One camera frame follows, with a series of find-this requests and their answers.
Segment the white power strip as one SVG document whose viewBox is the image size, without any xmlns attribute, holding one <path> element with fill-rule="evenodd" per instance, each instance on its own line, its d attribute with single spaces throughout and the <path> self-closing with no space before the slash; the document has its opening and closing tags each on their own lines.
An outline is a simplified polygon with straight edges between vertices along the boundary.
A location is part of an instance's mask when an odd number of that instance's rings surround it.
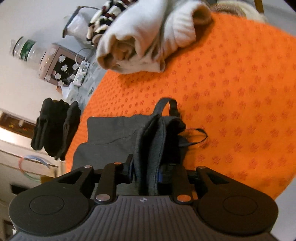
<svg viewBox="0 0 296 241">
<path fill-rule="evenodd" d="M 78 71 L 75 75 L 75 78 L 73 80 L 73 84 L 75 86 L 81 86 L 82 83 L 83 83 L 83 80 L 87 74 L 87 71 L 88 71 L 88 68 L 89 68 L 89 65 L 90 63 L 89 62 L 86 62 L 86 61 L 82 61 L 79 68 L 78 68 Z"/>
</svg>

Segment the black folded clothes stack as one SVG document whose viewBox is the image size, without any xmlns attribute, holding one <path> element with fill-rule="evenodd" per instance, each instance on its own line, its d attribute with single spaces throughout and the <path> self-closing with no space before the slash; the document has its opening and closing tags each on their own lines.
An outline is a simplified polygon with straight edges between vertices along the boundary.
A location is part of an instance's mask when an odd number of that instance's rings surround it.
<svg viewBox="0 0 296 241">
<path fill-rule="evenodd" d="M 44 149 L 55 160 L 64 161 L 70 144 L 78 130 L 81 109 L 77 101 L 68 104 L 46 98 L 33 129 L 31 147 Z"/>
</svg>

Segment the cream white sweater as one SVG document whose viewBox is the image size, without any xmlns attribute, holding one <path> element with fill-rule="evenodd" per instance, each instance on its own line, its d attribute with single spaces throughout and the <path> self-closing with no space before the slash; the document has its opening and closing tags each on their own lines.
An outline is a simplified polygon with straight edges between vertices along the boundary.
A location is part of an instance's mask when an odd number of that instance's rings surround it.
<svg viewBox="0 0 296 241">
<path fill-rule="evenodd" d="M 195 27 L 211 20 L 203 1 L 137 1 L 102 34 L 96 60 L 121 74 L 163 72 L 165 59 L 194 43 Z"/>
</svg>

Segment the orange floral table mat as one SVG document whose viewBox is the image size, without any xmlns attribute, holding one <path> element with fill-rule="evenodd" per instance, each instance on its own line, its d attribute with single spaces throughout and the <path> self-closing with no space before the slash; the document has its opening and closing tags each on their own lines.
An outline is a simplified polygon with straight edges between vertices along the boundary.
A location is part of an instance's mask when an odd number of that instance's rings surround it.
<svg viewBox="0 0 296 241">
<path fill-rule="evenodd" d="M 196 141 L 187 169 L 207 166 L 272 198 L 295 177 L 295 36 L 268 24 L 213 14 L 199 40 L 179 50 L 162 73 L 108 71 L 84 109 L 66 155 L 70 171 L 86 142 L 91 116 L 151 114 L 162 97 L 174 98 Z"/>
</svg>

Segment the striped patterned clothes pile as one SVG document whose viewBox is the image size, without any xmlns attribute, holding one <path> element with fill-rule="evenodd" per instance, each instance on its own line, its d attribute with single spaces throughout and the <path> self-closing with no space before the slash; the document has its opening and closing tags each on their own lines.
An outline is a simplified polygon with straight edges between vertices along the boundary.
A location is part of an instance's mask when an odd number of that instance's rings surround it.
<svg viewBox="0 0 296 241">
<path fill-rule="evenodd" d="M 100 38 L 111 26 L 114 20 L 128 7 L 136 3 L 135 0 L 106 1 L 94 14 L 88 24 L 86 40 L 92 46 L 97 46 Z"/>
</svg>

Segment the clear water bottle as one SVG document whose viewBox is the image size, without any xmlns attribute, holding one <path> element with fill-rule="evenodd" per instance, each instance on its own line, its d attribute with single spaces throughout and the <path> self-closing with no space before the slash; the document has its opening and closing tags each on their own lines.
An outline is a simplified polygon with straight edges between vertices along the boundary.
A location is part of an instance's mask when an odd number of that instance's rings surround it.
<svg viewBox="0 0 296 241">
<path fill-rule="evenodd" d="M 32 39 L 22 36 L 17 40 L 11 40 L 11 56 L 23 61 L 33 69 L 39 68 L 45 53 L 46 48 Z"/>
</svg>

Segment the pink water dispenser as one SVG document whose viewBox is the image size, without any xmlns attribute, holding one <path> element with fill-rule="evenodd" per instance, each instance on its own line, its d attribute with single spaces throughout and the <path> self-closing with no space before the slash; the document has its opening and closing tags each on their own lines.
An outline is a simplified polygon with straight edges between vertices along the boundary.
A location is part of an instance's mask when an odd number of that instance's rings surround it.
<svg viewBox="0 0 296 241">
<path fill-rule="evenodd" d="M 81 55 L 58 44 L 51 44 L 39 66 L 39 78 L 56 86 L 68 86 L 74 81 Z"/>
</svg>

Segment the dark grey garment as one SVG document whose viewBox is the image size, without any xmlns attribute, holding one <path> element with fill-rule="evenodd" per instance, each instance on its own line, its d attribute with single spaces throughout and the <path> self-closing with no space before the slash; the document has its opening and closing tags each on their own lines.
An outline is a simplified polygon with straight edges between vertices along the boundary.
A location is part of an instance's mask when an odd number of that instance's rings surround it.
<svg viewBox="0 0 296 241">
<path fill-rule="evenodd" d="M 74 153 L 72 169 L 85 165 L 102 169 L 132 155 L 135 188 L 123 187 L 121 193 L 158 195 L 161 166 L 181 165 L 191 143 L 180 134 L 186 129 L 176 100 L 162 98 L 151 115 L 131 117 L 89 117 L 88 141 Z"/>
</svg>

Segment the white low cabinet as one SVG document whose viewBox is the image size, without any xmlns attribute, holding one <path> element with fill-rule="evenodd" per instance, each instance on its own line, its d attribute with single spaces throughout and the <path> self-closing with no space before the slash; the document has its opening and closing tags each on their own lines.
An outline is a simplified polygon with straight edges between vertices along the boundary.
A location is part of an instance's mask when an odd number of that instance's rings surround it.
<svg viewBox="0 0 296 241">
<path fill-rule="evenodd" d="M 37 156 L 45 160 L 19 160 L 24 156 Z M 41 183 L 42 176 L 57 177 L 63 173 L 62 164 L 48 156 L 44 151 L 35 152 L 30 148 L 20 147 L 1 141 L 1 236 L 4 235 L 4 222 L 9 221 L 9 204 L 16 196 L 11 186 L 32 188 Z"/>
</svg>

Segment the checkered floral tablecloth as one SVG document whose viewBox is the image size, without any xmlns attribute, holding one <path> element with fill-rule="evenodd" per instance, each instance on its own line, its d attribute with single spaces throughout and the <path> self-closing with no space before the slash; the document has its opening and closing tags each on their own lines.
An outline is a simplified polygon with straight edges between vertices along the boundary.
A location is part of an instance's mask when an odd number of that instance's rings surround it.
<svg viewBox="0 0 296 241">
<path fill-rule="evenodd" d="M 84 111 L 91 96 L 106 74 L 106 70 L 98 65 L 95 56 L 90 57 L 88 62 L 89 68 L 81 86 L 77 87 L 70 84 L 69 87 L 61 87 L 63 100 L 69 104 L 77 101 L 81 111 Z"/>
</svg>

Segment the white plastic bag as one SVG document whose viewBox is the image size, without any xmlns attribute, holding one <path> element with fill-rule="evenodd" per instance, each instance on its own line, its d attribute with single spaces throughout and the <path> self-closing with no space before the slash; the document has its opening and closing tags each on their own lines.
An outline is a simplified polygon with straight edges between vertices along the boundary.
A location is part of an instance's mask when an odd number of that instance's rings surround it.
<svg viewBox="0 0 296 241">
<path fill-rule="evenodd" d="M 99 8 L 92 6 L 77 6 L 71 15 L 64 18 L 66 24 L 62 30 L 62 38 L 70 36 L 80 44 L 90 46 L 90 42 L 86 39 L 88 24 L 92 18 L 90 12 L 98 10 Z"/>
</svg>

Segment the brown wooden door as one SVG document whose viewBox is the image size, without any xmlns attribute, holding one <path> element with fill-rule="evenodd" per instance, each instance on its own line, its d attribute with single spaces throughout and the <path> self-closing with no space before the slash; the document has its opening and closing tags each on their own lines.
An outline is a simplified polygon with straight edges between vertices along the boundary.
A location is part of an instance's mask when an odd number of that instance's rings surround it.
<svg viewBox="0 0 296 241">
<path fill-rule="evenodd" d="M 27 138 L 33 137 L 35 124 L 30 121 L 23 120 L 12 114 L 1 111 L 0 124 L 1 128 L 4 128 L 12 133 L 16 133 Z"/>
</svg>

